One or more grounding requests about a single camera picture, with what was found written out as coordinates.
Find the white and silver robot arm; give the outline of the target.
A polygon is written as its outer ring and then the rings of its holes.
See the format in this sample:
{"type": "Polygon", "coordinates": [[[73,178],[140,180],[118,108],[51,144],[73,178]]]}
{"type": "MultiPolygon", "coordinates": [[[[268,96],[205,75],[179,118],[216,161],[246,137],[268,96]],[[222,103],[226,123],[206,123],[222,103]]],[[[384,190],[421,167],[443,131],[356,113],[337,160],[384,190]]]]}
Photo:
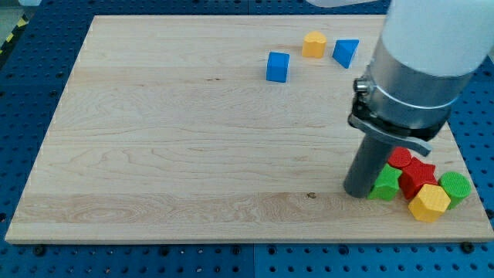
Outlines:
{"type": "Polygon", "coordinates": [[[374,53],[355,79],[348,122],[359,153],[396,146],[426,156],[429,141],[493,47],[493,0],[395,0],[374,53]]]}

